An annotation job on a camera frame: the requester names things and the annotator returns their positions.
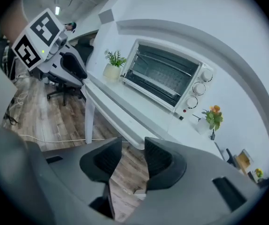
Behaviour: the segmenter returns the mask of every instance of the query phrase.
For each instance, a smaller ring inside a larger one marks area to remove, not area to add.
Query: person
[[[77,27],[77,24],[75,22],[70,22],[70,23],[65,24],[66,31],[72,31],[73,33],[75,32],[76,27]]]

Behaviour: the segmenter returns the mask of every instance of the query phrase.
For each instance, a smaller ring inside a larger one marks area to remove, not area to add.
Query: toaster oven
[[[128,56],[123,82],[161,106],[187,117],[200,105],[215,70],[181,51],[137,40]]]

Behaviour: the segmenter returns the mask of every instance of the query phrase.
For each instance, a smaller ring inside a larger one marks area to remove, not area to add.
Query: oven glass window
[[[170,52],[139,45],[125,78],[175,106],[198,67]]]

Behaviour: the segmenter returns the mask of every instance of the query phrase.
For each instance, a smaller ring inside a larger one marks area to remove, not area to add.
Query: white table
[[[143,150],[145,137],[155,137],[210,152],[223,158],[207,135],[200,135],[191,121],[180,120],[170,111],[142,96],[120,81],[88,72],[82,92],[86,97],[85,137],[92,142],[95,107],[109,123],[137,149]]]

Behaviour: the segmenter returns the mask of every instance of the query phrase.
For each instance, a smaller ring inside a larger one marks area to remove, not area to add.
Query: ceiling light
[[[60,7],[56,7],[55,14],[58,15],[59,14],[59,11],[60,11]]]

